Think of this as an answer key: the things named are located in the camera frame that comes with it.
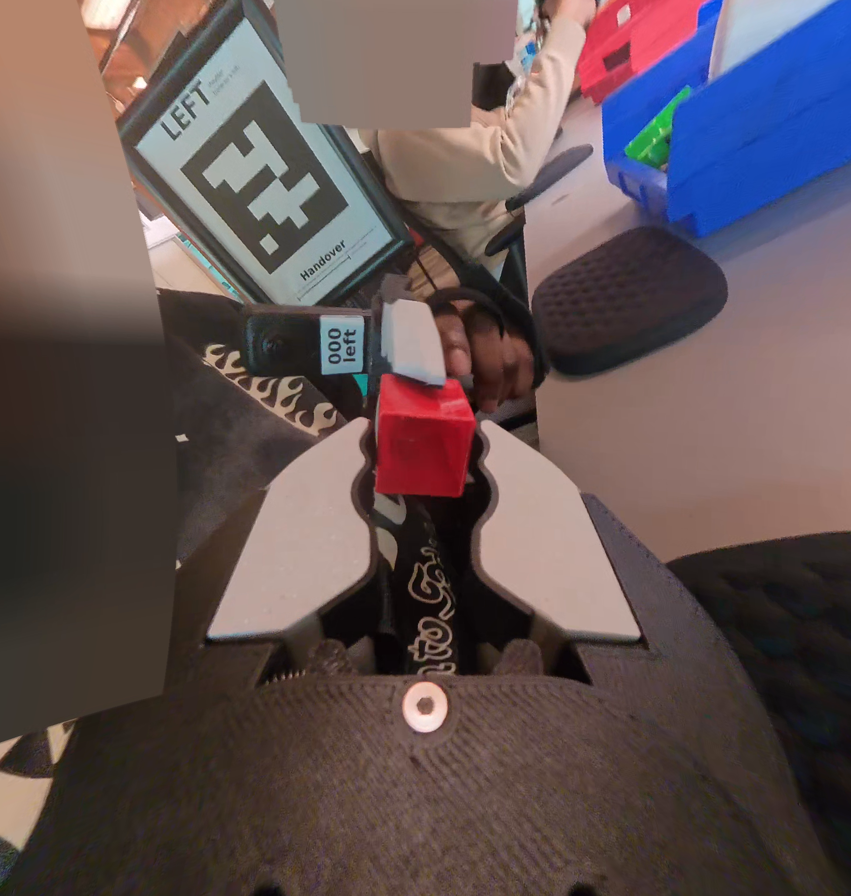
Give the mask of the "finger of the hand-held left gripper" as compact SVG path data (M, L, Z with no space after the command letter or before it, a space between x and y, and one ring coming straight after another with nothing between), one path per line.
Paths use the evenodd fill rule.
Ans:
M427 304L396 299L383 306L382 353L393 375L420 385L444 387L441 337Z

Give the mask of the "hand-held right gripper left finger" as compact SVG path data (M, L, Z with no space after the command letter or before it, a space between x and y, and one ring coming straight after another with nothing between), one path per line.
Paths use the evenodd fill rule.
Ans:
M316 641L324 612L372 575L375 533L355 494L370 428L367 418L346 423L266 488L208 640Z

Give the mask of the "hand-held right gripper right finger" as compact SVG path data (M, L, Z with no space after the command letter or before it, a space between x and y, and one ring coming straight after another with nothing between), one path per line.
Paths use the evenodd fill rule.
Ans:
M478 426L490 501L476 522L477 578L524 613L539 644L635 644L641 628L575 483L492 421Z

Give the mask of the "red plastic cube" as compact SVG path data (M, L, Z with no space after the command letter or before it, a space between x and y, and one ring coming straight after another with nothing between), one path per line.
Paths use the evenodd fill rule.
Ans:
M375 416L375 492L459 498L466 485L476 417L461 383L425 385L385 374Z

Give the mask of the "blue plastic storage bin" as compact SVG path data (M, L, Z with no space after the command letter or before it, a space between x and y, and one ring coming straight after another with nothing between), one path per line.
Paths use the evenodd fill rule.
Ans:
M601 106L609 182L651 218L706 237L851 162L851 1L787 2L801 20L738 62L728 2ZM684 86L665 171L624 148Z

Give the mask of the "black foam pad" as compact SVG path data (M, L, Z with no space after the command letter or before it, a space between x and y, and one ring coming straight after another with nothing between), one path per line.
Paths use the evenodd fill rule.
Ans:
M548 367L583 378L692 335L723 310L728 294L710 256L670 230L641 226L549 274L531 309Z
M851 854L851 532L725 547L668 568L725 634L810 810Z

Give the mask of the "green plastic block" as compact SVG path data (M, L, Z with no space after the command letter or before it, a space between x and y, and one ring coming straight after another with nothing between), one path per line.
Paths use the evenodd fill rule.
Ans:
M675 113L678 106L691 94L692 87L684 86L626 145L626 158L655 170L665 171L670 156Z

